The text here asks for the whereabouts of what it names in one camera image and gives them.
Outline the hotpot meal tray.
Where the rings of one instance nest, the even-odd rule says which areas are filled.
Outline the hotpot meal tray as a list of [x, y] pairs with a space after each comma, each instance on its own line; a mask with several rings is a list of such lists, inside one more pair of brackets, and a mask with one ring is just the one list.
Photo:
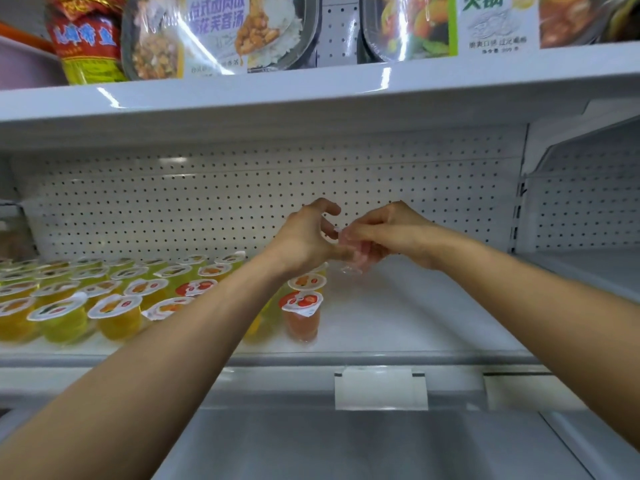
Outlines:
[[360, 0], [368, 58], [398, 63], [640, 41], [640, 0]]

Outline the white shelf with jelly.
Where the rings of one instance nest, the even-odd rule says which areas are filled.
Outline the white shelf with jelly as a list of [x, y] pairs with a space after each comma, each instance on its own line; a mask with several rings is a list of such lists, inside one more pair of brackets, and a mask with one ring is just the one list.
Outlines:
[[244, 339], [203, 408], [334, 408], [334, 373], [349, 366], [409, 366], [426, 377], [428, 398], [480, 395], [485, 373], [544, 368], [482, 306], [444, 274], [402, 257], [364, 274], [327, 271], [318, 334], [292, 339], [278, 300], [266, 327]]

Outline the rows of yellow jelly cups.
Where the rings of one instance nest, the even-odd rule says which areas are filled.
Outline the rows of yellow jelly cups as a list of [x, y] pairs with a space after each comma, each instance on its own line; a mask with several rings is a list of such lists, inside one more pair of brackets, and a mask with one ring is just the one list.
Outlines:
[[[274, 242], [220, 284], [161, 319], [160, 325], [152, 325], [125, 351], [159, 349], [171, 354], [174, 349], [184, 349], [194, 353], [203, 345], [228, 356], [284, 282], [332, 259], [332, 250], [325, 241], [320, 248]], [[86, 334], [91, 321], [102, 322], [97, 327], [112, 340], [135, 337], [142, 327], [139, 296], [112, 294], [92, 309], [86, 308], [87, 301], [86, 293], [78, 291], [39, 308], [34, 296], [0, 303], [0, 343], [20, 343], [36, 334], [56, 344], [73, 343]]]

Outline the white side shelf unit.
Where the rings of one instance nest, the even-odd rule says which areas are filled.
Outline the white side shelf unit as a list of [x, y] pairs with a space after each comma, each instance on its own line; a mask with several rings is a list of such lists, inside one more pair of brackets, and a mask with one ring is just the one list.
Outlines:
[[640, 116], [552, 145], [523, 187], [517, 256], [640, 303]]

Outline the person's left forearm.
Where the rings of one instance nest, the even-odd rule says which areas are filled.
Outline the person's left forearm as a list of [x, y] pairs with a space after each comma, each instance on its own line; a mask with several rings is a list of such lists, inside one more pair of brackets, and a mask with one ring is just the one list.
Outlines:
[[299, 266], [271, 246], [150, 326], [0, 444], [0, 480], [149, 480]]

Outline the person's right forearm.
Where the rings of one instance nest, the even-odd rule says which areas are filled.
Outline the person's right forearm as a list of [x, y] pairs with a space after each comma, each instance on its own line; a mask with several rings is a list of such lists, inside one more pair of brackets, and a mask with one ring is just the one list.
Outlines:
[[640, 304], [447, 237], [433, 263], [640, 452]]

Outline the person's right hand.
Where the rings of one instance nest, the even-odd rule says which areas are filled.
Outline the person's right hand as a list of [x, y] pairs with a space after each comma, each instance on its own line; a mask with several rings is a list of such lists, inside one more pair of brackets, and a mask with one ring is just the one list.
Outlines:
[[403, 255], [418, 266], [435, 269], [436, 255], [453, 232], [425, 219], [404, 201], [386, 206], [397, 206], [394, 218], [396, 245], [393, 250], [388, 249], [388, 256]]

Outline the clear pink jelly cup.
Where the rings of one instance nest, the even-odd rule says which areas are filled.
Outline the clear pink jelly cup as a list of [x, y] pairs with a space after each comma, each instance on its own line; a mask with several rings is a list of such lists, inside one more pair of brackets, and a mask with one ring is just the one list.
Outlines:
[[388, 249], [375, 242], [350, 239], [346, 228], [339, 231], [339, 244], [355, 249], [352, 261], [341, 265], [340, 271], [345, 274], [366, 273], [389, 255]]

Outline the white price tag holder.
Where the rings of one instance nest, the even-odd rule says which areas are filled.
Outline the white price tag holder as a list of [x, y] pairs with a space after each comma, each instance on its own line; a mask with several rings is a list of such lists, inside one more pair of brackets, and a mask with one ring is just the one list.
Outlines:
[[423, 372], [409, 366], [349, 366], [334, 373], [335, 409], [344, 411], [427, 411]]

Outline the person's left hand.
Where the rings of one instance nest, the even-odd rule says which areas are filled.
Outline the person's left hand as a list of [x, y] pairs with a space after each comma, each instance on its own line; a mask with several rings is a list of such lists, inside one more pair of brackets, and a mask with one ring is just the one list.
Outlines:
[[341, 208], [319, 198], [290, 214], [263, 254], [270, 268], [285, 279], [308, 273], [321, 261], [321, 243], [338, 244], [338, 231], [325, 215], [338, 216]]

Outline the rice meal tray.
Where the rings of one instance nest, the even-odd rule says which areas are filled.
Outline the rice meal tray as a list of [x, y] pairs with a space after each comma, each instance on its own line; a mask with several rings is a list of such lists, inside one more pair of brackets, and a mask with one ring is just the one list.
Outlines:
[[129, 80], [190, 79], [314, 66], [322, 0], [128, 0]]

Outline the red jelly cup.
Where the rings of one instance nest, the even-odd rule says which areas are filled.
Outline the red jelly cup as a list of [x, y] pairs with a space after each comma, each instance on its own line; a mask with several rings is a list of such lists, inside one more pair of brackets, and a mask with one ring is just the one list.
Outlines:
[[288, 335], [300, 342], [311, 342], [318, 334], [324, 297], [316, 291], [293, 291], [278, 301]]

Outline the white perforated back panel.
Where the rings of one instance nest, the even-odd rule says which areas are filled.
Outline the white perforated back panel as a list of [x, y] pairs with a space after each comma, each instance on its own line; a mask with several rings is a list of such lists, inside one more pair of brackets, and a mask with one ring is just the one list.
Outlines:
[[318, 198], [344, 227], [404, 201], [429, 220], [507, 250], [527, 126], [377, 136], [41, 150], [11, 156], [47, 258], [254, 255]]

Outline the white metal shelf board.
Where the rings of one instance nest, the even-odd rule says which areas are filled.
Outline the white metal shelf board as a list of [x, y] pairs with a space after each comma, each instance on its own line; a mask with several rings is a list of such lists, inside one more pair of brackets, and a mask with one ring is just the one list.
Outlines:
[[531, 123], [640, 96], [640, 41], [0, 91], [0, 154]]

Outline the red and yellow snack packet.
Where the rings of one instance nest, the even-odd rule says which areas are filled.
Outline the red and yellow snack packet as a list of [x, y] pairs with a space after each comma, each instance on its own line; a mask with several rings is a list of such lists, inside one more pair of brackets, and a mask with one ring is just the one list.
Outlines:
[[126, 2], [45, 0], [45, 26], [70, 85], [127, 80], [120, 44]]

